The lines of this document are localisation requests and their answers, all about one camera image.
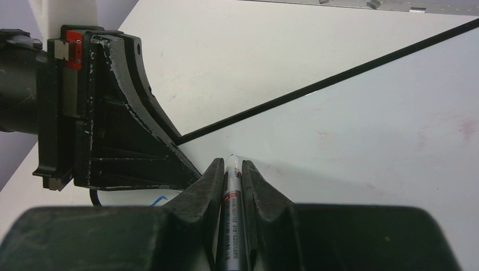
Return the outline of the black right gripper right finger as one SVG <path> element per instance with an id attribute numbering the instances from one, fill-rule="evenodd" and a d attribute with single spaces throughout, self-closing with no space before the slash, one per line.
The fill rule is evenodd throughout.
<path id="1" fill-rule="evenodd" d="M 252 270 L 460 270 L 423 209 L 294 203 L 250 160 L 242 180 Z"/>

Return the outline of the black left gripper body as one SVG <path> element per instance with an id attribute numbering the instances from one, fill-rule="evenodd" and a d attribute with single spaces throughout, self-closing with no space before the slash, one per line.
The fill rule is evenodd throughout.
<path id="1" fill-rule="evenodd" d="M 109 189 L 104 146 L 109 125 L 109 91 L 100 26 L 64 25 L 47 42 L 46 63 L 37 71 L 38 167 L 46 189 L 67 184 Z"/>

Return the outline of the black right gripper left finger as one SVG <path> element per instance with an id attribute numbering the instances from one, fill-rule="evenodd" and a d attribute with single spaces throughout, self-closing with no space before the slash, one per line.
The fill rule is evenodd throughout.
<path id="1" fill-rule="evenodd" d="M 224 181 L 216 158 L 160 207 L 41 207 L 24 212 L 1 244 L 2 270 L 214 270 Z"/>

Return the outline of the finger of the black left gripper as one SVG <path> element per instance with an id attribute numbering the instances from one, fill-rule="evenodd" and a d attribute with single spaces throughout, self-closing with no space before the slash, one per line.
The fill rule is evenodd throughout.
<path id="1" fill-rule="evenodd" d="M 127 58 L 130 77 L 143 106 L 155 122 L 164 130 L 173 144 L 176 144 L 181 134 L 153 94 L 143 61 L 141 39 L 124 33 L 120 34 L 120 37 L 124 41 L 125 56 Z"/>
<path id="2" fill-rule="evenodd" d="M 109 125 L 104 157 L 109 189 L 183 190 L 200 178 L 199 170 L 173 144 L 143 106 L 130 77 L 119 31 L 96 37 L 103 50 L 109 91 Z"/>

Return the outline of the white blue whiteboard marker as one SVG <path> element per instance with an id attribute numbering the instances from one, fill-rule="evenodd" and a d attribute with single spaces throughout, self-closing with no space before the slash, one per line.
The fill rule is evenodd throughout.
<path id="1" fill-rule="evenodd" d="M 250 270 L 241 161 L 235 155 L 225 162 L 216 270 Z"/>

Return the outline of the black framed whiteboard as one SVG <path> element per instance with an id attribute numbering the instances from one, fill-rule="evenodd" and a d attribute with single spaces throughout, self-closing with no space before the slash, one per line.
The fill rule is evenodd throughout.
<path id="1" fill-rule="evenodd" d="M 478 20 L 187 134 L 200 170 L 252 160 L 299 203 L 399 205 L 478 269 Z"/>

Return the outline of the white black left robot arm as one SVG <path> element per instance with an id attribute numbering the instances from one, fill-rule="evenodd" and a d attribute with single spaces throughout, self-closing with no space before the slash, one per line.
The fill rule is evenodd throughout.
<path id="1" fill-rule="evenodd" d="M 44 188 L 185 189 L 200 172 L 154 97 L 140 38 L 64 25 L 47 42 L 1 30 L 1 131 L 35 134 Z"/>

